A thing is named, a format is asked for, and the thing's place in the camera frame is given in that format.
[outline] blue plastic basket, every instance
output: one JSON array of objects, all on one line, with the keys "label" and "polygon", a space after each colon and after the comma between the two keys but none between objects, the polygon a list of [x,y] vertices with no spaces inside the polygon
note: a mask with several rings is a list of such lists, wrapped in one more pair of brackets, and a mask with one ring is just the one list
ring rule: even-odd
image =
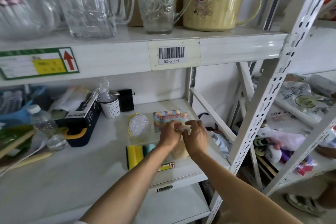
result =
[{"label": "blue plastic basket", "polygon": [[[35,86],[30,88],[32,92],[36,92],[37,95],[43,94],[45,92],[46,87],[44,86]],[[27,108],[32,105],[33,99],[27,101],[27,103],[16,112],[8,113],[8,114],[1,114],[0,115],[0,122],[5,123],[5,128],[14,127],[24,124],[29,124],[30,120],[30,113],[27,111]]]}]

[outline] white metal shelving unit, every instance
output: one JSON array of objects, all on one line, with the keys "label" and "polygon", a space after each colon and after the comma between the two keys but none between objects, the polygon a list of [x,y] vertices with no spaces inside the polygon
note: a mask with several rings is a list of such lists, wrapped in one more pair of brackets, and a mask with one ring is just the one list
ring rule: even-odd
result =
[{"label": "white metal shelving unit", "polygon": [[[268,1],[266,5],[266,10],[269,9],[269,14],[268,16],[264,14],[264,16],[262,17],[262,20],[260,22],[261,27],[265,29],[271,28],[271,22],[272,22],[273,15],[274,15],[274,13],[271,11],[271,7],[276,7],[278,1],[279,0],[269,0]],[[297,0],[291,1],[290,5],[287,8],[287,12],[286,12],[287,14],[292,11],[293,7],[295,7],[296,1]],[[285,17],[282,23],[280,23],[280,25],[277,25],[277,27],[280,27],[280,31],[283,31],[283,28],[286,27],[287,22],[288,21]],[[314,31],[321,30],[323,28],[332,28],[332,29],[336,28],[336,24],[334,22],[322,21],[322,20],[311,21],[311,22],[300,22],[299,27],[308,27],[310,23],[313,23],[312,32],[310,32],[310,34],[313,34]],[[294,52],[288,52],[287,55],[293,56]],[[229,122],[231,125],[235,124],[235,121],[237,118],[236,110],[240,109],[242,116],[243,117],[245,116],[246,109],[250,108],[250,106],[248,105],[248,100],[249,100],[248,96],[253,94],[253,86],[256,87],[255,85],[252,84],[250,80],[250,71],[247,66],[243,68],[242,72],[238,68],[238,72],[241,74],[241,77],[242,75],[245,74],[245,77],[247,79],[244,82],[245,87],[243,87],[238,92],[236,105],[238,103],[239,105],[237,105],[238,109],[234,109],[230,115]],[[244,88],[246,89],[250,88],[251,89],[250,93],[244,92]],[[251,153],[253,168],[255,172],[255,178],[256,178],[256,183],[257,183],[256,185],[257,185],[257,188],[266,195],[270,195],[275,190],[281,187],[284,187],[284,186],[288,186],[289,184],[295,183],[299,180],[307,179],[312,176],[319,175],[323,172],[330,171],[336,168],[335,160],[324,158],[313,150],[318,145],[318,142],[325,137],[326,132],[330,128],[334,127],[335,122],[336,122],[336,106],[331,108],[329,110],[329,113],[326,114],[320,122],[316,122],[311,117],[305,115],[302,112],[298,112],[296,109],[292,108],[290,105],[282,101],[281,98],[279,97],[275,97],[275,103],[279,105],[280,107],[284,108],[285,110],[296,115],[299,119],[301,119],[307,125],[308,128],[312,129],[312,132],[310,133],[310,135],[306,138],[305,142],[293,154],[293,156],[290,158],[290,160],[286,164],[282,164],[282,163],[274,164],[274,167],[278,169],[279,172],[277,173],[275,178],[271,180],[270,184],[268,184],[265,189],[263,189],[263,186],[261,184],[259,168],[258,168],[258,164],[255,158],[254,149],[253,147],[251,147],[250,153]],[[297,167],[298,163],[300,163],[308,154],[310,154],[313,157],[314,161],[317,163],[317,166],[314,168],[312,172],[307,173],[305,176],[300,176],[299,174],[296,174],[294,172],[294,169]]]},{"label": "white metal shelving unit", "polygon": [[[235,175],[278,93],[293,55],[298,52],[305,40],[322,5],[321,0],[293,0],[292,3],[293,5],[288,8],[288,16],[284,18],[282,33],[246,27],[236,27],[228,32],[197,32],[175,28],[171,35],[150,36],[145,35],[141,28],[120,27],[119,33],[108,40],[80,41],[72,39],[69,33],[58,32],[35,41],[0,43],[0,51],[71,47],[80,71],[70,75],[0,80],[0,86],[186,67],[188,68],[186,100],[139,105],[134,112],[150,113],[179,108],[188,112],[190,118],[197,118],[191,108],[195,96],[233,143],[228,159],[224,158],[212,141],[209,145],[209,154]],[[158,47],[172,46],[185,46],[187,60],[174,65],[159,65]],[[254,60],[264,60],[263,73],[255,92],[247,69],[248,61]],[[244,99],[241,99],[241,102],[245,101],[247,104],[245,118],[237,136],[194,88],[197,66],[225,63],[237,63],[241,89],[244,92]],[[68,148],[57,152],[43,162],[13,170],[4,176],[0,183],[0,197],[4,198],[0,202],[2,220],[11,223],[30,221],[56,224],[71,220],[70,217],[73,219],[80,217],[99,195],[127,171],[124,154],[127,136],[124,127],[127,116],[131,113],[124,113],[115,120],[101,116],[92,135],[99,140],[91,140],[83,148]],[[327,122],[334,124],[336,120],[328,117]],[[152,140],[157,139],[158,135],[153,134]],[[165,201],[161,196],[152,193],[157,192],[158,188],[172,185],[172,190],[164,192],[172,193],[167,196],[168,199],[175,197],[174,200],[178,201],[180,197],[185,197],[193,200],[196,196],[200,196],[201,200],[193,203],[196,210],[192,212],[192,216],[177,214],[180,220],[167,217],[167,223],[187,223],[207,216],[204,223],[210,224],[221,205],[221,197],[215,192],[209,207],[204,207],[198,184],[192,185],[207,179],[204,173],[189,158],[176,160],[175,164],[176,168],[159,172],[153,180],[149,195],[155,197],[153,198],[156,200],[155,209],[162,215],[165,214],[165,209],[160,208],[164,207]],[[148,204],[145,203],[143,207],[153,205],[151,199],[148,200]],[[188,209],[183,204],[179,211],[185,212]],[[145,219],[139,220],[139,223],[143,222],[148,223]]]}]

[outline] red arrow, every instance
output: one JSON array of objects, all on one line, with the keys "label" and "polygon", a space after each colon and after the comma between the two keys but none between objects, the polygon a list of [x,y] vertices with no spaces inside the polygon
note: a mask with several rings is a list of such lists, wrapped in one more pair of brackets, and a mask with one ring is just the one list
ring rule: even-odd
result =
[{"label": "red arrow", "polygon": [[74,65],[72,64],[72,61],[71,61],[73,59],[73,57],[67,51],[64,52],[63,59],[68,62],[70,70],[74,70],[75,69]]}]

